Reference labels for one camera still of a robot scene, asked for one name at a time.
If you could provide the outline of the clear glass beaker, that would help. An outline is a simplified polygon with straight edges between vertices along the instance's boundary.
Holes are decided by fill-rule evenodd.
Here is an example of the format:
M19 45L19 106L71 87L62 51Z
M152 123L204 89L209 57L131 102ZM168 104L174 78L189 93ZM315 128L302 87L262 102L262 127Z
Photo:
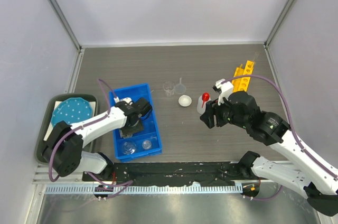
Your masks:
M165 91L165 95L167 97L174 95L174 87L175 87L175 84L171 81L167 81L163 84L163 90Z

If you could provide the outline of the blue compartment bin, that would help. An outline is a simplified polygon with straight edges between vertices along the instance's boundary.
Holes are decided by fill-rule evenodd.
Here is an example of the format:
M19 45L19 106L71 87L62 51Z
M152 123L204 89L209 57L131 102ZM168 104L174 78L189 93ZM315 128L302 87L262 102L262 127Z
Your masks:
M119 88L109 93L111 106L116 100L128 115L126 125L113 131L115 158L121 162L162 153L162 142L147 83Z

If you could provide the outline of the small clear glass jar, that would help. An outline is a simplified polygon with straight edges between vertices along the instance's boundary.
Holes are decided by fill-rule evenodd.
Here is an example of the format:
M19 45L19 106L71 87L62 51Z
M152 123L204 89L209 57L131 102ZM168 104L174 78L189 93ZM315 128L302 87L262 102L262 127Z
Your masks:
M150 140L145 140L142 142L142 148L144 150L149 150L152 148L152 142Z

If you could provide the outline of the clear glass flask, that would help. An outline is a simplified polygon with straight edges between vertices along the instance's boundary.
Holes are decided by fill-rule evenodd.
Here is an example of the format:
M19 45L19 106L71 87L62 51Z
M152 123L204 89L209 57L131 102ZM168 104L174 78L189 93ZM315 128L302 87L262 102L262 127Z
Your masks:
M125 141L121 146L121 151L125 155L131 155L137 152L137 145L133 141Z

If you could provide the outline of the clear glass test tube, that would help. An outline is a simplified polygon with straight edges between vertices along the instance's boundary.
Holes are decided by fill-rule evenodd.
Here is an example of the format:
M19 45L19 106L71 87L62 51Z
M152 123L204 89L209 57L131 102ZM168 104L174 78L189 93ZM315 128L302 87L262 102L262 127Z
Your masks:
M254 53L254 56L253 56L253 59L252 59L252 62L253 62L253 63L255 63L255 62L256 62L256 60L257 60L258 56L259 56L259 52L258 52L258 51L256 51L256 52Z

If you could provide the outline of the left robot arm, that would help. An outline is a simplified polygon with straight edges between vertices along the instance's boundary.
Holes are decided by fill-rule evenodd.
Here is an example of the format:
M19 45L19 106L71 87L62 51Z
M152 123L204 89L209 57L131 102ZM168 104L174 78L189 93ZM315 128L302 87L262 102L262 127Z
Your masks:
M73 172L86 172L98 181L109 180L114 172L113 162L101 152L89 153L83 148L112 130L120 129L125 134L141 132L142 118L148 118L152 111L151 103L143 97L136 102L124 98L93 118L74 124L58 122L42 151L49 164L50 181Z

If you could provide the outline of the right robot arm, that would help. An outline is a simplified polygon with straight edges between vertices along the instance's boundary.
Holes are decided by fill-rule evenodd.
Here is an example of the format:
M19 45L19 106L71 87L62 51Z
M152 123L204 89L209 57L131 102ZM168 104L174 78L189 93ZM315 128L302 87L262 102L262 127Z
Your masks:
M316 211L330 217L337 214L337 168L301 140L288 122L275 113L260 110L255 98L245 91L205 102L204 107L200 119L208 128L231 124L245 129L255 141L298 168L288 169L248 151L239 162L241 177L273 180L303 196Z

